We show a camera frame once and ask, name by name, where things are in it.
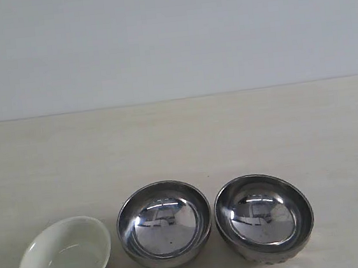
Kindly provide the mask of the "smooth stainless steel bowl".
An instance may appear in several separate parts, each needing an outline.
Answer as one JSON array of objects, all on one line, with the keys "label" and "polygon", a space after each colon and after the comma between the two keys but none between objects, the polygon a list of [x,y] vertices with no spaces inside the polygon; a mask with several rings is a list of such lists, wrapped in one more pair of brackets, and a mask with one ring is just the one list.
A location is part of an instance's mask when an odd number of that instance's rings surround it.
[{"label": "smooth stainless steel bowl", "polygon": [[177,268],[194,260],[211,234],[211,208],[196,187],[158,181],[135,191],[117,216],[122,248],[146,268]]}]

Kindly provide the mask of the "patterned stainless steel bowl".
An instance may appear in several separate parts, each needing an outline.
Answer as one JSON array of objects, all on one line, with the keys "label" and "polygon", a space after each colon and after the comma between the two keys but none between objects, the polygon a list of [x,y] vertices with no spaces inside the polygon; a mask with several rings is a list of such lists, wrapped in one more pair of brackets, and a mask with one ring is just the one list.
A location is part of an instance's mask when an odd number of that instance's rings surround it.
[{"label": "patterned stainless steel bowl", "polygon": [[226,183],[213,205],[225,243],[249,262],[281,264],[308,243],[314,226],[311,204],[293,184],[248,174]]}]

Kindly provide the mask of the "white ceramic bowl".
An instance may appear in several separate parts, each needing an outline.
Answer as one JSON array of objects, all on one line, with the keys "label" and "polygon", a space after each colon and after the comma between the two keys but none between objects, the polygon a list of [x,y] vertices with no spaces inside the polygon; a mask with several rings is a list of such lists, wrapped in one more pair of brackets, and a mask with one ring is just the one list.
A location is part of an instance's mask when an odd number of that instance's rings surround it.
[{"label": "white ceramic bowl", "polygon": [[19,268],[106,268],[111,236],[102,221],[74,216],[47,227],[25,250]]}]

